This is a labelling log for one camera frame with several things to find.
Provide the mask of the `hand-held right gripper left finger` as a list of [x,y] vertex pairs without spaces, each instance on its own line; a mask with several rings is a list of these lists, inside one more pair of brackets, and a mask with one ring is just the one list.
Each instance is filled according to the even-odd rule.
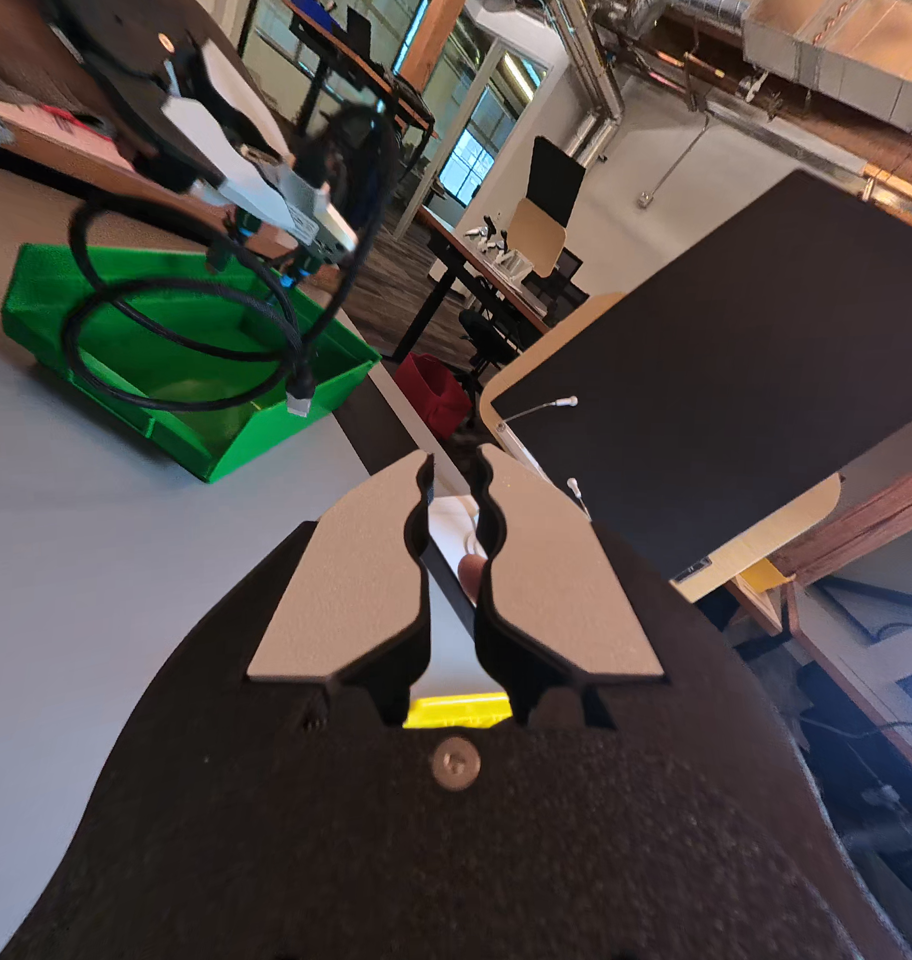
[[352,682],[390,666],[410,686],[431,649],[428,541],[431,454],[371,475],[319,518],[246,669],[260,682]]

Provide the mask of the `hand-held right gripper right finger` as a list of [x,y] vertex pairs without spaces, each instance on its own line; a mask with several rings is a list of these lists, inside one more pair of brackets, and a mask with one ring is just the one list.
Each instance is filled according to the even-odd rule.
[[578,677],[663,679],[654,647],[582,508],[496,445],[481,445],[476,455],[476,538],[487,559],[493,625]]

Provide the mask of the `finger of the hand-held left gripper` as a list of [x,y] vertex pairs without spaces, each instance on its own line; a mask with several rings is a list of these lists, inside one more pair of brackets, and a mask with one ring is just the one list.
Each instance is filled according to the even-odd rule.
[[230,141],[284,166],[294,156],[260,92],[252,87],[215,42],[198,48],[198,101],[228,131]]
[[357,249],[358,237],[330,200],[328,185],[311,186],[288,165],[291,158],[280,126],[261,99],[247,104],[243,118],[256,126],[278,159],[257,148],[231,145],[216,118],[191,98],[169,98],[163,115],[201,150],[222,175],[211,186],[196,176],[189,194],[212,207],[235,206],[289,234],[317,257],[342,257]]

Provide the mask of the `yellow plastic bin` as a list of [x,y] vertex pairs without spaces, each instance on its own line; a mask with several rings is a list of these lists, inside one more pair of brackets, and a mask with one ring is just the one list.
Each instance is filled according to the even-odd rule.
[[512,711],[504,692],[441,695],[414,700],[405,729],[488,729],[508,719]]

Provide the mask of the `green plastic bin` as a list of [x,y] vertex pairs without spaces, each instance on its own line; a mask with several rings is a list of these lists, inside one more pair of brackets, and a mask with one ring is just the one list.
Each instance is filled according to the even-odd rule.
[[[2,306],[6,336],[57,377],[171,456],[187,472],[215,483],[338,409],[379,362],[363,339],[332,320],[310,346],[315,393],[306,416],[287,409],[284,383],[223,411],[152,411],[119,402],[79,381],[60,344],[66,315],[92,294],[67,246],[19,247]],[[259,311],[196,291],[137,294],[136,309],[162,327],[240,353],[276,354],[281,331]],[[102,305],[85,323],[79,354],[90,372],[119,390],[168,402],[231,398],[265,381],[276,363],[206,355],[141,328]]]

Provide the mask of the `black braided cable silver plug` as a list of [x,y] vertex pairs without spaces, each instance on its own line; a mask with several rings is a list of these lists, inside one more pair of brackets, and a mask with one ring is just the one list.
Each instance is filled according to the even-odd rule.
[[[257,400],[277,384],[285,383],[290,412],[301,417],[309,414],[316,389],[310,364],[310,348],[315,345],[335,319],[372,250],[385,219],[386,208],[394,186],[395,173],[399,162],[399,144],[394,132],[394,122],[388,114],[379,112],[374,106],[355,103],[343,107],[330,122],[330,127],[341,126],[344,128],[354,122],[365,123],[370,132],[378,135],[378,148],[375,155],[377,186],[370,209],[371,215],[364,226],[361,239],[357,242],[357,246],[351,254],[349,264],[343,271],[342,280],[336,293],[332,294],[329,304],[305,333],[301,333],[297,326],[294,306],[288,294],[284,291],[280,274],[260,260],[231,232],[216,230],[198,218],[160,202],[108,195],[85,201],[77,208],[68,226],[67,240],[70,253],[78,270],[92,287],[92,292],[68,311],[62,321],[59,331],[59,346],[67,370],[78,381],[96,389],[114,401],[124,402],[145,410],[169,413],[198,414],[230,409]],[[216,254],[218,258],[223,260],[235,259],[238,261],[264,284],[269,299],[258,300],[250,294],[245,294],[219,282],[192,280],[172,275],[150,276],[140,280],[120,281],[113,284],[104,283],[96,272],[89,255],[88,234],[91,223],[107,211],[126,215],[149,211],[162,220],[165,227],[175,226],[180,229],[197,231],[207,242],[208,254]],[[178,335],[173,330],[161,326],[155,320],[134,309],[129,303],[129,299],[137,294],[157,291],[199,294],[249,308],[271,321],[282,333],[284,338],[283,348],[277,352],[233,351]],[[154,335],[191,352],[226,359],[234,363],[254,364],[275,361],[276,368],[265,381],[249,390],[226,398],[205,401],[176,401],[149,398],[131,391],[127,392],[92,373],[82,359],[79,350],[79,339],[85,324],[98,309],[107,305],[114,307],[119,313],[144,330],[149,330]]]

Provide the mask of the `wooden edged side table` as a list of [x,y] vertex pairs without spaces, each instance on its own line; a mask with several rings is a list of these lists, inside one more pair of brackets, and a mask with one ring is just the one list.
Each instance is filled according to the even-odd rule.
[[42,201],[54,216],[58,201],[44,199],[42,187],[59,191],[73,198],[84,198],[95,192],[119,194],[150,200],[180,210],[218,230],[228,206],[211,206],[188,195],[175,194],[145,179],[134,169],[132,173],[73,154],[47,142],[17,142],[9,128],[9,139],[0,145],[0,225],[12,225],[16,219],[28,220],[29,203]]

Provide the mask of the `red chair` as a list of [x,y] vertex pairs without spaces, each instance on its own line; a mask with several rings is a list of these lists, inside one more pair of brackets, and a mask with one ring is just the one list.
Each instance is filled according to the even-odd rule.
[[452,438],[472,409],[461,383],[431,354],[410,353],[396,369],[393,381],[440,441]]

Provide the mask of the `wooden office desk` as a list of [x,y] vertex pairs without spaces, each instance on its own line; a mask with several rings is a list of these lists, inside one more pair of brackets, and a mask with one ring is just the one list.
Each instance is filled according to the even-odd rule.
[[547,307],[522,284],[510,280],[500,268],[486,260],[468,239],[425,207],[418,210],[415,218],[429,230],[428,250],[444,269],[391,354],[394,362],[403,361],[413,351],[456,282],[483,306],[497,330],[519,353],[550,330],[546,323]]

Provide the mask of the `black office chair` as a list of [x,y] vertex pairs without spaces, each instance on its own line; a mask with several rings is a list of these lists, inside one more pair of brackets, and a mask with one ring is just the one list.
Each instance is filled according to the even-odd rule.
[[474,347],[474,358],[471,360],[474,377],[477,378],[490,366],[501,369],[520,355],[517,346],[478,311],[463,309],[459,314],[459,322],[464,331],[463,338]]

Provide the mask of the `black panel with wooden rim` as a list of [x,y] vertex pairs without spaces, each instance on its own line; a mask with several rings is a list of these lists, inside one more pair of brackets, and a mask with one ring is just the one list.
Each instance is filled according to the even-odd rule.
[[525,258],[542,279],[557,266],[584,177],[582,164],[544,136],[534,138],[526,193],[507,234],[510,251]]
[[498,424],[690,600],[721,550],[912,425],[912,226],[800,170],[488,384]]

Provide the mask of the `wooden beam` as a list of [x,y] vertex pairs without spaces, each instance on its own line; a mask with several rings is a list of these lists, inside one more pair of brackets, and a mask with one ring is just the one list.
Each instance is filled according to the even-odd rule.
[[793,539],[770,562],[807,587],[911,532],[912,472]]

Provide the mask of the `silver air duct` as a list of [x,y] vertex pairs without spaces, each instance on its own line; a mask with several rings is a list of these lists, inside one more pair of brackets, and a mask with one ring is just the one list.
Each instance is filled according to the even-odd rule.
[[912,1],[563,2],[574,26],[637,41],[666,11],[741,44],[751,66],[912,136]]

